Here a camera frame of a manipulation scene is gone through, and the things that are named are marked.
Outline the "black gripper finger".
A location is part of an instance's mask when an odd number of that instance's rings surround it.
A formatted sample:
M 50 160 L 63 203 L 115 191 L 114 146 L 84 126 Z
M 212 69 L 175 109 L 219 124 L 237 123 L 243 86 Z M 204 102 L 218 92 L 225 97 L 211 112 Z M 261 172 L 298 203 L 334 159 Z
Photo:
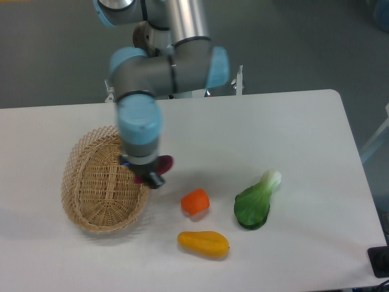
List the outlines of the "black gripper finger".
M 165 180 L 156 172 L 148 172 L 145 175 L 145 184 L 150 189 L 158 189 L 165 184 Z

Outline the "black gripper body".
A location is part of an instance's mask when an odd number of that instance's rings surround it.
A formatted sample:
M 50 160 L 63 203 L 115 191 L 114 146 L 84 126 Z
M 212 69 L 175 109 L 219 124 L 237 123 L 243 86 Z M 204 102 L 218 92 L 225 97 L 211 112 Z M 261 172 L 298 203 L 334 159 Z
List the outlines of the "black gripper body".
M 157 174 L 157 155 L 135 157 L 121 154 L 119 155 L 119 164 L 127 166 L 130 171 L 142 179 L 160 178 L 160 175 Z

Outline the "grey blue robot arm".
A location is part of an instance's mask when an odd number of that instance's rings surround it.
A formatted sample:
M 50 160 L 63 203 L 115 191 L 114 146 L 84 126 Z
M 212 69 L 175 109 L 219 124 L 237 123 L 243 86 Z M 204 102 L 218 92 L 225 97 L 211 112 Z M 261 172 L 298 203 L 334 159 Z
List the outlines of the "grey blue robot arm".
M 122 142 L 119 162 L 138 183 L 158 189 L 173 160 L 158 151 L 157 98 L 226 84 L 229 56 L 212 44 L 202 1 L 95 1 L 94 8 L 106 26 L 137 23 L 140 29 L 133 46 L 113 53 L 109 82 Z

